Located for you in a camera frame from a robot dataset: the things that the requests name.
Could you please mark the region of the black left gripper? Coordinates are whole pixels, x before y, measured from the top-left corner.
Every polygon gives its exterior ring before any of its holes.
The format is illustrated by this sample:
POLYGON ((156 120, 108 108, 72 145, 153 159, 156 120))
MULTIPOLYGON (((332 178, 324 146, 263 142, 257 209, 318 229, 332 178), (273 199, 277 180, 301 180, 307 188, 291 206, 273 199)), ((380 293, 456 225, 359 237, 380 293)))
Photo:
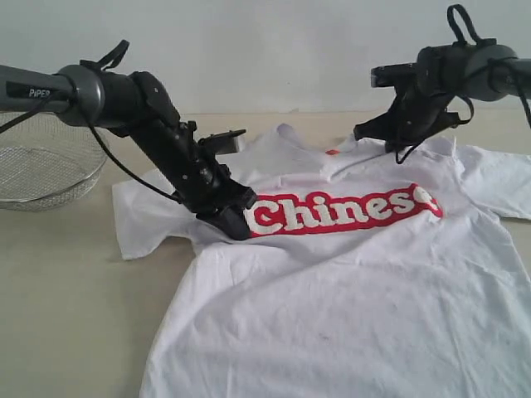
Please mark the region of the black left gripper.
POLYGON ((256 202, 256 193, 232 178, 225 163, 191 138, 173 140, 159 156, 159 170, 175 197, 196 218, 232 240, 247 240, 251 230, 244 210, 256 202))

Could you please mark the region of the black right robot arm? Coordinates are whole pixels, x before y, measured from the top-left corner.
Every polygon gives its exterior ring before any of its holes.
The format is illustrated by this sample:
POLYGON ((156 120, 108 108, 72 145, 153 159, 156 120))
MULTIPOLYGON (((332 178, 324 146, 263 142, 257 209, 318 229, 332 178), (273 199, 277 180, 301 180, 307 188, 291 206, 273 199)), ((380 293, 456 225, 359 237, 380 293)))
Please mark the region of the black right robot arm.
POLYGON ((415 148, 465 124, 447 109, 454 99, 471 107, 476 100, 494 102, 512 95, 530 112, 530 62, 492 40, 426 47, 413 63, 373 68, 371 85, 392 87, 395 99, 384 114, 356 125, 353 136, 381 140, 389 153, 415 148))

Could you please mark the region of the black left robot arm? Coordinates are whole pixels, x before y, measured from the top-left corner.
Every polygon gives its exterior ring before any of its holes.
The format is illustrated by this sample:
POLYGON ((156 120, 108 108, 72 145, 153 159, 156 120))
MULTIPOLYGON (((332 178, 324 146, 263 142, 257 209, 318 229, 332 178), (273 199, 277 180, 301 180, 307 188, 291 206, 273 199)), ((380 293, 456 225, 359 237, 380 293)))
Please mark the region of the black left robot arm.
POLYGON ((150 73, 121 75, 92 62, 66 66, 53 75, 2 66, 1 109, 19 112, 24 119, 53 113, 70 126, 131 138, 170 182, 174 191, 169 200, 233 240, 250 238, 244 212, 257 195, 233 180, 229 167, 216 159, 244 132, 196 140, 196 123, 181 120, 168 92, 150 73))

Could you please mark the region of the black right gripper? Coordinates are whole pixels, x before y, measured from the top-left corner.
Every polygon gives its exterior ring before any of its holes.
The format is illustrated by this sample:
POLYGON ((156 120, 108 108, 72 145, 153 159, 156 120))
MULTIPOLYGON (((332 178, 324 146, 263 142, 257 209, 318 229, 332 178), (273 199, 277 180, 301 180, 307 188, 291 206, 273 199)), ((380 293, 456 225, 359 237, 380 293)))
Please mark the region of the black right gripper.
POLYGON ((423 140, 461 125, 459 114, 447 110, 454 98, 452 94, 424 95, 407 89, 397 95, 386 113, 357 124, 353 136, 356 140, 385 140, 386 153, 411 152, 423 140))

